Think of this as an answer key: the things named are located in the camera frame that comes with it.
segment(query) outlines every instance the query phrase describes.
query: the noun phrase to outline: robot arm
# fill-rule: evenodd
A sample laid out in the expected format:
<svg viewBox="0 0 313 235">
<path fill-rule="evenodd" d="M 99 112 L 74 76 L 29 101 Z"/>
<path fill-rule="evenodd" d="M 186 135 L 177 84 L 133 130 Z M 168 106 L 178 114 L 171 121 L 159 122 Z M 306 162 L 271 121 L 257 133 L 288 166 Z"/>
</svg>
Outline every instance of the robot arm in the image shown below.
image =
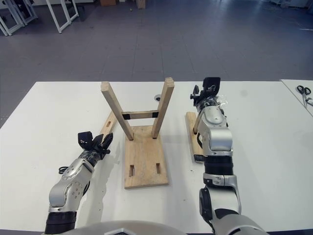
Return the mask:
<svg viewBox="0 0 313 235">
<path fill-rule="evenodd" d="M 91 132 L 78 134 L 78 142 L 84 149 L 82 154 L 64 171 L 60 181 L 49 194 L 49 215 L 45 234 L 60 234 L 75 227 L 76 212 L 80 200 L 87 191 L 94 167 L 110 151 L 108 147 L 113 134 L 99 135 L 92 140 Z"/>
<path fill-rule="evenodd" d="M 216 95 L 220 78 L 207 77 L 203 91 L 196 86 L 190 98 L 198 110 L 194 133 L 203 149 L 203 182 L 200 214 L 217 235 L 264 235 L 255 222 L 241 214 L 237 177 L 233 174 L 232 135 Z"/>
</svg>

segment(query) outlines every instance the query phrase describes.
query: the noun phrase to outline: gray floor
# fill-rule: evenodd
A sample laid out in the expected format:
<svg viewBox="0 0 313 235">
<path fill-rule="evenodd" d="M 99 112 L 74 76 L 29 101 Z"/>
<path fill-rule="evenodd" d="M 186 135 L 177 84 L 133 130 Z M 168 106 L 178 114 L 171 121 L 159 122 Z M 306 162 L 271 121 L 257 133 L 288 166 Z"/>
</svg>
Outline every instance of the gray floor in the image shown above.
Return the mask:
<svg viewBox="0 0 313 235">
<path fill-rule="evenodd" d="M 313 28 L 313 15 L 305 10 L 249 0 L 85 7 L 85 20 L 62 34 L 44 6 L 35 7 L 37 21 L 0 35 L 0 126 L 36 81 L 313 78 L 313 31 L 300 30 Z"/>
</svg>

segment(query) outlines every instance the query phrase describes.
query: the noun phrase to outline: black cable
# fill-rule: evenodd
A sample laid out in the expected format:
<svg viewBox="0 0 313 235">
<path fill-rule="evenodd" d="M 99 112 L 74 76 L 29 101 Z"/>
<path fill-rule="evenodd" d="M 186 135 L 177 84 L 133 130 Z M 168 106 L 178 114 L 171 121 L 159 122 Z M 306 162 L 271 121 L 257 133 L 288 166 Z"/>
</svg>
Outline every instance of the black cable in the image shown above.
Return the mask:
<svg viewBox="0 0 313 235">
<path fill-rule="evenodd" d="M 59 168 L 59 174 L 63 175 L 64 171 L 66 171 L 66 169 L 68 169 L 68 166 L 62 166 Z M 83 191 L 83 196 L 86 194 L 86 192 L 88 191 L 90 186 L 90 181 L 86 184 L 84 191 Z"/>
<path fill-rule="evenodd" d="M 64 171 L 68 168 L 68 166 L 62 166 L 59 168 L 59 174 L 63 175 Z"/>
<path fill-rule="evenodd" d="M 200 132 L 198 132 L 198 135 L 197 135 L 197 142 L 200 145 L 200 147 L 202 148 L 202 142 L 200 140 Z"/>
</svg>

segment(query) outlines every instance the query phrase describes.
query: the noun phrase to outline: robotic hand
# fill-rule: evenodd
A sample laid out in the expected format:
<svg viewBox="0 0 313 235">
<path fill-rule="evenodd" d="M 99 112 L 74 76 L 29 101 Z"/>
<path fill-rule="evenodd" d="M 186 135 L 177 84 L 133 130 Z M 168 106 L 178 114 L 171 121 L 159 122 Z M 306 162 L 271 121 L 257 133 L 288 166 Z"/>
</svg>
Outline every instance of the robotic hand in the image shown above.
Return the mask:
<svg viewBox="0 0 313 235">
<path fill-rule="evenodd" d="M 195 86 L 190 95 L 198 110 L 194 133 L 198 133 L 205 168 L 205 187 L 199 193 L 200 214 L 217 235 L 264 235 L 267 233 L 260 226 L 240 215 L 237 177 L 233 174 L 232 135 L 216 97 L 220 81 L 219 77 L 207 77 L 200 94 Z"/>
<path fill-rule="evenodd" d="M 91 132 L 78 133 L 78 143 L 84 151 L 70 167 L 61 167 L 65 168 L 62 177 L 49 194 L 45 234 L 60 234 L 74 229 L 80 200 L 88 190 L 95 165 L 110 153 L 108 147 L 113 140 L 113 133 L 102 139 L 103 135 L 92 140 Z"/>
</svg>

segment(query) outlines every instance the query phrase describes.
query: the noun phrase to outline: white table leg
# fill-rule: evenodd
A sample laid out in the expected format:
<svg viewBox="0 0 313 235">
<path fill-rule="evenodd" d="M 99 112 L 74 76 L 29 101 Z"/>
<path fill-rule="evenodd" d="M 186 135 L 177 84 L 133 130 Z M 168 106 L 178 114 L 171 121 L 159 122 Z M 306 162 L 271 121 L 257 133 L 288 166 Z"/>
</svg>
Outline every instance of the white table leg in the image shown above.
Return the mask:
<svg viewBox="0 0 313 235">
<path fill-rule="evenodd" d="M 72 16 L 71 18 L 69 17 L 69 13 L 68 13 L 68 10 L 67 10 L 67 7 L 66 7 L 66 4 L 65 4 L 65 0 L 61 0 L 61 6 L 63 8 L 63 11 L 64 11 L 64 14 L 65 14 L 65 17 L 67 19 L 67 22 L 62 25 L 60 27 L 59 23 L 58 23 L 58 20 L 57 18 L 55 17 L 55 14 L 54 14 L 54 11 L 52 9 L 52 6 L 51 6 L 51 3 L 50 3 L 50 0 L 45 0 L 48 7 L 49 7 L 49 10 L 50 10 L 50 13 L 53 17 L 53 20 L 54 20 L 54 23 L 55 23 L 55 26 L 57 27 L 59 33 L 62 33 L 62 31 L 67 27 L 69 26 L 71 23 L 72 23 L 72 20 L 75 19 L 77 16 L 78 16 L 78 11 L 77 11 L 77 8 L 76 8 L 76 5 L 75 5 L 75 2 L 73 1 L 73 5 L 74 5 L 74 9 L 75 9 L 75 15 Z"/>
<path fill-rule="evenodd" d="M 24 27 L 24 23 L 23 21 L 21 20 L 19 14 L 17 13 L 16 11 L 16 8 L 14 7 L 14 5 L 12 4 L 12 1 L 11 0 L 4 0 L 5 4 L 7 5 L 13 19 L 15 20 L 15 23 L 16 25 L 11 27 L 11 28 L 8 28 L 5 23 L 3 22 L 2 25 L 3 27 L 6 29 L 8 35 L 12 35 L 12 33 L 14 33 L 16 30 L 18 30 L 19 28 L 21 27 Z"/>
<path fill-rule="evenodd" d="M 67 19 L 67 22 L 69 24 L 71 24 L 70 18 L 69 18 L 69 14 L 68 14 L 68 10 L 67 10 L 67 6 L 65 4 L 65 0 L 61 0 L 61 6 L 63 8 L 64 14 L 65 14 L 65 18 Z"/>
<path fill-rule="evenodd" d="M 1 16 L 0 16 L 0 29 L 5 36 L 8 36 L 8 32 L 7 32 L 8 28 L 6 24 L 4 23 L 4 21 L 2 20 Z"/>
<path fill-rule="evenodd" d="M 72 3 L 73 3 L 73 6 L 74 6 L 74 9 L 75 9 L 75 15 L 73 15 L 70 20 L 73 21 L 76 17 L 78 17 L 78 11 L 77 11 L 77 7 L 76 7 L 76 3 L 75 3 L 75 0 L 72 0 Z"/>
</svg>

